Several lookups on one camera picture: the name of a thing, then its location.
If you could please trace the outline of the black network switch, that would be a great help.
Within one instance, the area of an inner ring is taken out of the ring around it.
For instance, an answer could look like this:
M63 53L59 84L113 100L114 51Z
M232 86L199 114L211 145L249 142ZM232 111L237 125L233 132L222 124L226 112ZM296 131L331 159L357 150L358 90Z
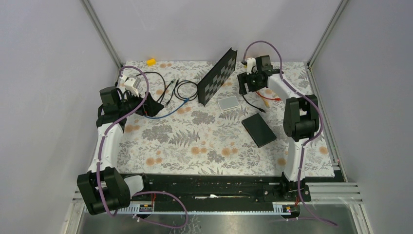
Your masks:
M258 148L277 139L277 136L259 113L242 120L241 123Z

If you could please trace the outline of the white network switch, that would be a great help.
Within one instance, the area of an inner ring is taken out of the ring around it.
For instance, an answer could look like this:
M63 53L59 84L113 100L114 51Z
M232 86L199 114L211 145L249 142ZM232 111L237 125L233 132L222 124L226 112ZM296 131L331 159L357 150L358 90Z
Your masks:
M236 96L219 99L217 103L221 111L227 111L239 106L239 102Z

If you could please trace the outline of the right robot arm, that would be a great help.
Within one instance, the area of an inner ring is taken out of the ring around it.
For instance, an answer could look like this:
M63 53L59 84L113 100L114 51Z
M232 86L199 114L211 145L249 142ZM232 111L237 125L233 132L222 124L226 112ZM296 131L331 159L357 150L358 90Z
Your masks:
M238 75L241 95L266 87L285 104L283 129L290 142L279 193L281 198L291 201L305 186L303 166L306 144L322 131L318 99L315 95L300 93L284 78L281 69L273 68L269 56L248 58L242 64L246 66L246 72Z

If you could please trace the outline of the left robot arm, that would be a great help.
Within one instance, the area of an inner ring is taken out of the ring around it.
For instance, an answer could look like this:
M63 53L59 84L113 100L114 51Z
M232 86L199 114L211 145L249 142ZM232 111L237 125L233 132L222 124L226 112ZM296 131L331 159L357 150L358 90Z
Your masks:
M133 195L146 200L151 194L150 185L144 183L141 175L124 178L116 169L126 115L134 111L144 117L154 117L164 106L151 94L137 97L129 91L122 93L114 86L100 90L100 97L94 157L87 172L77 177L77 186L89 214L109 212L114 215L130 205Z

